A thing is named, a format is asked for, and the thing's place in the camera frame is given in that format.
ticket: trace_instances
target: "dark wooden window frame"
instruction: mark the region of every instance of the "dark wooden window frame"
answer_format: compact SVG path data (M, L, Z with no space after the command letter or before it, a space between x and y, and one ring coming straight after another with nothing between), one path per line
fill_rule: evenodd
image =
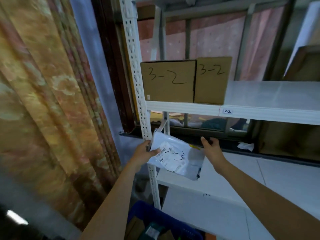
M111 84L120 119L125 133L135 128L125 69L117 36L116 21L113 16L111 0L91 0L97 21L103 52L108 66Z

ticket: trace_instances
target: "blue plastic crate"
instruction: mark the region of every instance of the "blue plastic crate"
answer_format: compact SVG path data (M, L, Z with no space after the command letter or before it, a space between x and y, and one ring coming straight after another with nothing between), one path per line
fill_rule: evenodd
M127 222L130 222L134 216L142 220L146 227L151 222L155 222L160 226L164 226L165 231L171 230L175 240L179 237L181 237L181 239L203 240L201 234L192 227L163 213L161 210L154 208L144 201L138 201L132 206L128 214Z

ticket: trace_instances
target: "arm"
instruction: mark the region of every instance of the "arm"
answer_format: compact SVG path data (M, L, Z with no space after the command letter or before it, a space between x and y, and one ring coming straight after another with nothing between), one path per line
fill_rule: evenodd
M232 165L211 140L201 138L208 160L275 239L319 239L320 221Z
M159 153L158 150L147 152L149 143L150 141L145 141L136 148L112 190L83 231L80 240L124 239L134 175L150 157Z

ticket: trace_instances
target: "patterned curtain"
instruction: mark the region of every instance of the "patterned curtain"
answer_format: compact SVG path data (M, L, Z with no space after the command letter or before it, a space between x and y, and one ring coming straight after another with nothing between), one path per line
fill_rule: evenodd
M0 0L0 166L80 229L121 171L69 0Z

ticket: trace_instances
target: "hand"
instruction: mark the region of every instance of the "hand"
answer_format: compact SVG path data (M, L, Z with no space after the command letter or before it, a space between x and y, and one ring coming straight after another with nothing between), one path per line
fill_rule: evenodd
M218 174L222 173L222 167L227 162L226 158L222 154L222 150L219 146L219 141L216 138L210 138L210 140L213 142L212 145L209 144L209 142L204 138L201 137L201 142L204 147L204 153L210 163L213 165L215 171Z
M147 152L147 146L150 141L146 140L142 144L138 145L132 158L130 159L130 163L134 165L136 171L138 172L141 166L147 163L150 157L157 155L160 152L160 149L155 149L153 151Z

